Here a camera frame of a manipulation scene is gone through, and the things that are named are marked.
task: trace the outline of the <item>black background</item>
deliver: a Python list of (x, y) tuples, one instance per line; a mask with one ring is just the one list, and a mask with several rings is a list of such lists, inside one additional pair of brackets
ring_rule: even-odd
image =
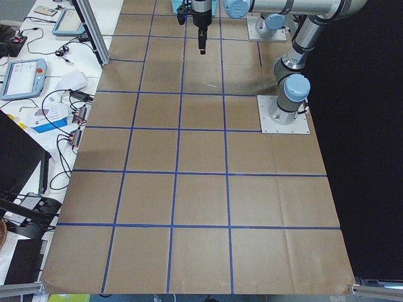
[(304, 74), (356, 277), (403, 279), (403, 1), (335, 21)]

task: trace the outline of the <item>metal bracket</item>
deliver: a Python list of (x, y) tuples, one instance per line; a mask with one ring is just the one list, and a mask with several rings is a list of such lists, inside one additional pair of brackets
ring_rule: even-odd
[(357, 284), (350, 284), (349, 289), (353, 294), (360, 297), (403, 301), (403, 290), (401, 289), (360, 286)]
[(298, 115), (291, 125), (280, 125), (269, 116), (270, 106), (277, 101), (278, 96), (258, 96), (260, 126), (262, 133), (272, 134), (310, 134), (307, 117), (305, 114)]
[(35, 282), (0, 286), (0, 298), (22, 296), (24, 294), (45, 294), (45, 284)]
[(287, 42), (287, 37), (285, 35), (285, 30), (277, 30), (274, 35), (266, 36), (258, 33), (256, 31), (256, 22), (258, 22), (260, 17), (246, 17), (247, 32), (249, 33), (250, 41), (267, 41), (267, 42)]

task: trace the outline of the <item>screen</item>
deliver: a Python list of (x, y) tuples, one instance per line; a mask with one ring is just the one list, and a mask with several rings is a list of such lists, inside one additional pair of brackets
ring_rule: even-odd
[(13, 63), (7, 81), (5, 96), (32, 92), (38, 62)]
[(0, 197), (12, 201), (6, 193), (21, 192), (46, 151), (2, 111), (0, 142)]
[(68, 9), (62, 17), (57, 30), (59, 31), (77, 31), (81, 25), (80, 17), (77, 11)]

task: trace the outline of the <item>yellow object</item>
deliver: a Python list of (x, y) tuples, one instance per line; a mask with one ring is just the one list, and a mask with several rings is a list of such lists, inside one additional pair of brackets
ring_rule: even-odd
[(89, 302), (89, 294), (51, 294), (48, 302)]

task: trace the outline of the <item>cable connector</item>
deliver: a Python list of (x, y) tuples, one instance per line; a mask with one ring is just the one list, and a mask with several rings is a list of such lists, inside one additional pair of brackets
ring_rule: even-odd
[(83, 102), (91, 102), (94, 99), (90, 94), (80, 90), (70, 91), (70, 96)]
[(82, 130), (80, 128), (71, 131), (70, 132), (70, 139), (69, 139), (69, 145), (72, 146), (72, 148), (78, 148), (78, 145), (80, 144), (81, 141), (81, 136), (82, 136)]
[(86, 115), (87, 115), (87, 107), (83, 106), (79, 108), (76, 112), (73, 113), (72, 123), (81, 125), (87, 122)]

